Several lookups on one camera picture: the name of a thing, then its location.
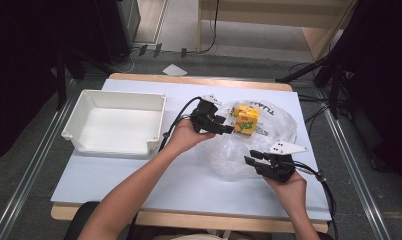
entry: yellow packaging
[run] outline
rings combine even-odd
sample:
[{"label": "yellow packaging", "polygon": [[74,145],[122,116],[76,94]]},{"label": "yellow packaging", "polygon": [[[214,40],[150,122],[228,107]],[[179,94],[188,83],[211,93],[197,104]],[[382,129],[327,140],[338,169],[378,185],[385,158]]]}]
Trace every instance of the yellow packaging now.
[{"label": "yellow packaging", "polygon": [[255,131],[260,111],[256,108],[240,105],[233,109],[232,114],[236,117],[235,132],[251,136]]}]

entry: white table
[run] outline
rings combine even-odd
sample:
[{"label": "white table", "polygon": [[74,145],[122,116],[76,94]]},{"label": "white table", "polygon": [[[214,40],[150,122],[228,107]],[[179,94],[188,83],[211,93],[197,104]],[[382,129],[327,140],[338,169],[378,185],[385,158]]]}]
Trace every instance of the white table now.
[{"label": "white table", "polygon": [[[266,98],[293,116],[299,124],[296,143],[311,150],[297,94],[288,92],[291,90],[289,85],[130,74],[113,74],[110,79],[116,80],[107,80],[103,90],[166,94],[168,100],[163,132],[182,106],[198,95],[214,93],[223,102]],[[82,203],[100,201],[154,154],[152,152],[147,157],[112,157],[74,151],[52,196],[52,216],[55,219],[72,219]],[[198,155],[197,149],[192,149],[175,160],[143,205],[137,224],[293,232],[288,216],[264,180],[228,181],[212,171],[208,161]],[[312,150],[293,157],[317,169]],[[309,217],[318,231],[326,232],[330,215],[324,191],[314,177],[301,174],[308,181]]]}]

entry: metal rail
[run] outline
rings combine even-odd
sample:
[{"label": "metal rail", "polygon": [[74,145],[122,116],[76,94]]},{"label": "metal rail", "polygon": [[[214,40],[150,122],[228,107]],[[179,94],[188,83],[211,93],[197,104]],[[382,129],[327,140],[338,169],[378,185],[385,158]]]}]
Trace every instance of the metal rail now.
[{"label": "metal rail", "polygon": [[[319,98],[328,98],[323,89],[318,88],[317,95]],[[325,114],[376,239],[390,240],[391,237],[384,223],[382,214],[367,187],[366,181],[363,178],[350,146],[344,136],[339,120],[336,120],[329,110],[326,110]]]},{"label": "metal rail", "polygon": [[76,82],[73,79],[70,81],[68,86],[68,92],[70,93],[69,97],[67,98],[63,107],[54,114],[54,117],[47,131],[45,132],[39,147],[33,155],[26,172],[24,173],[14,194],[8,201],[7,207],[5,208],[5,211],[0,219],[0,240],[7,239],[8,234],[11,232],[14,222],[17,219],[18,214],[20,213],[24,202],[29,195],[33,183],[35,182],[36,177],[42,168],[55,136],[57,135],[64,118],[70,109],[71,99],[76,93]]}]

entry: human hand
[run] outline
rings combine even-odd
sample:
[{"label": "human hand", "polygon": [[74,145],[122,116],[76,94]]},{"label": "human hand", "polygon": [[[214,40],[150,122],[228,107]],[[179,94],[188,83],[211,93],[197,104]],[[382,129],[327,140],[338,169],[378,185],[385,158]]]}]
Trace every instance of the human hand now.
[{"label": "human hand", "polygon": [[198,143],[213,138],[213,133],[197,133],[195,132],[192,122],[188,119],[182,119],[175,127],[166,148],[177,151],[178,154],[185,152],[197,145]]},{"label": "human hand", "polygon": [[307,181],[298,172],[292,174],[285,183],[267,177],[264,177],[264,180],[275,190],[282,207],[290,217],[293,214],[306,211]]}]

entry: clear plastic bag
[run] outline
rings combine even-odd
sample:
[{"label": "clear plastic bag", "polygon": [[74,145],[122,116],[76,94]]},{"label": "clear plastic bag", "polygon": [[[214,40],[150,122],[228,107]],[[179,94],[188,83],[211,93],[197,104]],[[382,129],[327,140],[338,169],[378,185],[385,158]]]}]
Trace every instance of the clear plastic bag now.
[{"label": "clear plastic bag", "polygon": [[260,112],[255,132],[251,136],[232,133],[217,135],[199,144],[199,155],[209,159],[211,167],[226,179],[259,178],[253,167],[245,163],[250,150],[266,152],[278,140],[294,143],[297,123],[282,108],[267,101],[237,101],[219,106],[216,115],[226,117],[224,124],[234,126],[233,108],[246,105]]}]

